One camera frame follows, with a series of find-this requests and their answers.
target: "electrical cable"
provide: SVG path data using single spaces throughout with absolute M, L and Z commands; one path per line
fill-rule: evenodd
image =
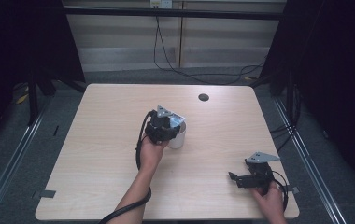
M 209 84 L 209 85 L 230 85 L 230 84 L 234 84 L 235 82 L 239 81 L 242 78 L 243 75 L 249 74 L 249 73 L 255 71 L 256 69 L 258 69 L 260 67 L 263 67 L 264 63 L 260 63 L 260 64 L 257 64 L 257 65 L 248 65 L 248 66 L 243 67 L 238 74 L 222 74 L 222 73 L 217 74 L 217 73 L 215 73 L 215 74 L 193 74 L 193 75 L 189 75 L 189 74 L 186 74 L 184 72 L 180 72 L 180 71 L 176 70 L 174 67 L 172 67 L 171 63 L 169 62 L 169 59 L 168 59 L 168 57 L 166 55 L 165 45 L 163 43 L 163 35 L 161 33 L 160 22 L 159 22 L 159 18 L 158 17 L 156 17 L 156 21 L 157 21 L 157 29 L 156 29 L 155 43 L 154 43 L 154 49 L 153 49 L 153 61 L 154 61 L 154 64 L 159 69 L 161 69 L 163 71 L 175 72 L 175 73 L 177 73 L 177 74 L 179 74 L 181 76 L 189 77 L 189 78 L 192 78 L 192 79 L 194 79 L 196 81 L 199 81 L 199 82 L 202 82 L 202 83 L 205 83 L 205 84 Z M 158 34 L 160 34 L 161 43 L 163 45 L 163 54 L 164 54 L 164 57 L 165 57 L 165 59 L 166 59 L 166 61 L 168 63 L 169 68 L 161 68 L 156 62 L 156 48 L 157 48 L 157 42 L 158 42 Z M 254 67 L 254 68 L 244 73 L 244 70 L 249 68 L 249 67 Z M 215 82 L 209 82 L 209 81 L 202 80 L 200 78 L 197 78 L 197 76 L 231 76 L 231 77 L 237 77 L 237 78 L 232 80 L 232 81 L 228 81 L 228 82 L 224 82 L 224 83 L 215 83 Z
M 285 135 L 286 133 L 288 133 L 288 130 L 285 130 L 285 132 L 284 132 L 284 133 L 282 133 L 282 134 L 280 134 L 280 135 L 277 135 L 277 136 L 273 137 L 273 140 L 276 140 L 277 138 L 279 138 L 279 137 L 281 137 L 281 136 Z
M 294 115 L 293 118 L 291 120 L 291 123 L 284 127 L 284 128 L 277 128 L 276 130 L 271 131 L 270 133 L 277 133 L 277 132 L 281 132 L 284 130 L 287 130 L 289 132 L 289 136 L 288 138 L 282 143 L 282 145 L 277 149 L 277 152 L 279 152 L 289 141 L 289 139 L 291 139 L 291 137 L 294 135 L 294 132 L 296 132 L 297 130 L 297 124 L 301 115 L 301 103 L 302 103 L 302 96 L 300 94 L 300 92 L 298 91 L 297 87 L 294 86 Z
M 136 166 L 137 166 L 137 169 L 140 170 L 140 150 L 142 148 L 142 142 L 143 142 L 143 139 L 145 137 L 142 137 L 143 136 L 143 131 L 145 129 L 145 125 L 146 125 L 146 120 L 148 120 L 149 116 L 152 115 L 152 113 L 154 113 L 155 111 L 150 111 L 146 116 L 145 116 L 145 119 L 143 120 L 143 123 L 142 123 L 142 127 L 140 128 L 140 134 L 139 134 L 139 138 L 137 140 L 137 144 L 136 144 L 136 153 L 135 153 L 135 159 L 136 159 Z M 147 195 L 141 199 L 140 201 L 138 202 L 135 202 L 135 203 L 131 203 L 131 204 L 128 204 L 126 206 L 124 206 L 123 208 L 120 208 L 118 210 L 115 210 L 114 212 L 110 213 L 109 215 L 107 215 L 106 217 L 104 217 L 102 220 L 99 221 L 99 224 L 106 224 L 109 220 L 113 219 L 114 217 L 117 217 L 117 216 L 120 216 L 134 208 L 137 208 L 138 206 L 141 206 L 145 203 L 147 203 L 151 198 L 151 189 L 149 189 Z
M 285 212 L 286 207 L 288 206 L 288 200 L 289 200 L 289 196 L 288 196 L 288 182 L 286 182 L 285 177 L 283 177 L 282 174 L 278 173 L 277 171 L 273 171 L 273 173 L 276 173 L 277 175 L 279 175 L 280 177 L 282 177 L 283 181 L 285 182 L 285 186 L 283 186 L 279 181 L 277 181 L 274 178 L 274 181 L 281 187 L 282 193 L 283 193 L 283 211 Z

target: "metal frame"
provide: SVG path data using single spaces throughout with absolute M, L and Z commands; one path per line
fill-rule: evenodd
M 312 183 L 314 184 L 315 189 L 317 190 L 320 199 L 322 200 L 323 205 L 326 208 L 326 211 L 329 213 L 332 222 L 334 224 L 346 224 L 347 222 L 344 219 L 344 216 L 337 204 L 337 201 L 335 200 L 332 193 L 329 191 L 329 188 L 326 186 L 326 183 L 323 181 L 323 178 L 320 175 L 320 171 L 312 160 L 311 155 L 309 154 L 309 151 L 303 142 L 303 139 L 301 138 L 298 131 L 291 127 L 289 118 L 286 114 L 287 111 L 283 102 L 279 98 L 276 98 L 275 104 L 279 115 L 282 117 L 282 120 L 285 123 L 289 134 L 291 135 L 291 140 L 296 146 L 297 152 L 299 153 L 300 158 L 302 159 L 303 164 L 306 170 L 308 171 L 309 176 L 311 177 Z
M 143 17 L 182 17 L 182 18 L 215 18 L 240 20 L 280 21 L 286 18 L 303 18 L 303 15 L 285 15 L 269 12 L 238 12 L 214 10 L 188 10 L 164 8 L 120 8 L 120 7 L 13 7 L 20 11 L 63 13 L 70 15 L 104 15 L 104 16 L 143 16 Z
M 48 105 L 50 104 L 51 97 L 47 97 L 46 103 L 44 105 L 44 108 L 41 110 L 40 114 L 38 115 L 37 119 L 34 120 L 33 124 L 31 126 L 28 126 L 26 129 L 25 134 L 23 135 L 20 143 L 18 144 L 17 148 L 15 149 L 14 154 L 12 155 L 10 161 L 8 162 L 6 169 L 0 176 L 0 203 L 3 200 L 4 195 L 7 192 L 9 183 L 12 180 L 12 177 L 18 170 L 21 161 L 23 159 L 23 156 L 25 155 L 25 152 L 27 151 L 28 147 L 30 146 L 30 143 L 32 142 L 33 137 L 35 136 L 38 127 L 40 126 L 41 120 L 43 119 L 43 115 L 45 111 L 47 110 Z

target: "white cup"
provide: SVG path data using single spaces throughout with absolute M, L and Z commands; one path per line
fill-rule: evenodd
M 186 122 L 183 121 L 180 124 L 180 130 L 175 138 L 169 141 L 168 146 L 173 149 L 177 149 L 183 146 L 184 143 L 184 136 L 186 135 Z

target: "fingers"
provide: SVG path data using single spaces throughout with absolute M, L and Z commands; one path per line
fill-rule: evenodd
M 169 144 L 169 141 L 163 141 L 163 142 L 161 142 L 160 146 L 166 147 L 166 146 L 168 146 L 168 144 Z
M 270 182 L 270 189 L 277 189 L 277 183 L 275 181 Z
M 248 190 L 256 201 L 259 201 L 263 198 L 262 194 L 260 193 L 261 189 L 248 189 Z

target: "black curtain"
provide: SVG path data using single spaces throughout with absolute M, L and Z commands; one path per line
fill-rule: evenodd
M 14 85 L 33 74 L 39 85 L 55 77 L 85 82 L 67 17 L 40 8 L 60 0 L 0 0 L 0 118 Z
M 304 20 L 279 23 L 261 76 L 271 76 L 271 92 L 280 94 L 291 72 L 306 106 L 355 170 L 355 0 L 288 0 L 284 13 Z

